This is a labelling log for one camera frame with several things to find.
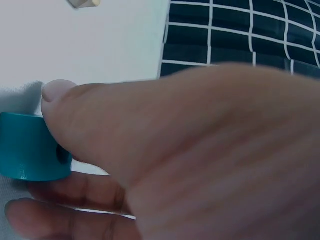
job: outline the white background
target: white background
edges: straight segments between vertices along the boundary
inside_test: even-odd
[[[102,0],[75,10],[65,0],[1,2],[0,112],[39,114],[41,84],[35,82],[155,79],[168,3]],[[73,170],[102,173],[79,164]]]

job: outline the black square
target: black square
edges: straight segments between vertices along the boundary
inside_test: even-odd
[[[249,32],[250,13],[214,7],[212,26]]]
[[[307,10],[309,9],[305,0],[284,0],[284,1],[288,4],[293,4],[303,9],[307,9]]]
[[[301,74],[306,77],[320,79],[320,69],[304,62],[294,61],[294,73]]]
[[[188,26],[169,26],[166,43],[208,46],[208,29]]]
[[[206,64],[208,47],[198,45],[165,44],[163,60]]]
[[[189,66],[189,65],[181,65],[181,64],[172,64],[172,63],[163,63],[161,66],[161,77],[165,77],[168,75],[175,74],[177,72],[189,69],[189,68],[194,68],[195,66]]]
[[[211,46],[213,48],[250,51],[249,37],[232,32],[212,30]]]
[[[283,40],[286,24],[266,16],[254,15],[253,17],[253,34]]]
[[[317,16],[314,16],[314,20],[315,20],[316,30],[320,32],[320,18]]]
[[[289,31],[287,40],[289,43],[299,44],[302,46],[306,46],[308,48],[312,48],[312,40],[314,38],[314,33],[308,31],[299,26],[289,24]]]
[[[169,21],[171,23],[209,25],[210,7],[171,4]]]
[[[219,64],[226,62],[252,64],[253,54],[249,51],[213,47],[211,51],[211,63]]]
[[[172,0],[172,2],[186,2],[186,3],[200,3],[200,4],[209,4],[210,0]]]
[[[287,57],[285,52],[285,46],[281,43],[253,37],[252,48],[253,51],[260,54],[273,55],[284,58]]]
[[[280,2],[273,1],[273,0],[252,0],[252,1],[253,1],[254,11],[278,16],[281,18],[286,17],[284,5]]]
[[[310,2],[309,5],[310,5],[310,8],[314,14],[320,15],[320,6],[314,5],[314,4],[312,4],[312,2]]]
[[[311,29],[314,28],[314,23],[310,13],[288,5],[286,6],[286,9],[289,20],[307,26]]]
[[[266,54],[256,54],[256,65],[268,66],[277,69],[290,71],[290,61],[281,56],[272,56]]]
[[[290,57],[303,63],[317,66],[315,53],[295,46],[287,46]]]
[[[213,3],[217,5],[230,6],[240,9],[250,9],[249,0],[214,0]]]

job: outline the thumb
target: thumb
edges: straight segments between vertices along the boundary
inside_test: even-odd
[[[54,81],[42,95],[57,141],[128,188],[205,139],[218,143],[226,131],[245,135],[292,116],[310,124],[319,86],[275,70],[221,65],[158,81]]]

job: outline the teal bottle cap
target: teal bottle cap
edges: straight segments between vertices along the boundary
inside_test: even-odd
[[[42,116],[0,114],[0,174],[26,181],[54,181],[71,174],[72,155],[51,135]]]

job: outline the finger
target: finger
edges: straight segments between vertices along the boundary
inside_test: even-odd
[[[77,211],[31,199],[8,204],[13,229],[30,240],[141,240],[135,221],[124,216]]]
[[[58,96],[45,87],[42,111],[62,146],[127,188],[233,121],[245,118],[239,127],[248,127],[258,113],[306,114],[318,89],[273,69],[221,65],[160,81],[76,86]]]
[[[131,215],[125,190],[110,176],[79,172],[50,182],[29,182],[32,196],[64,206]]]

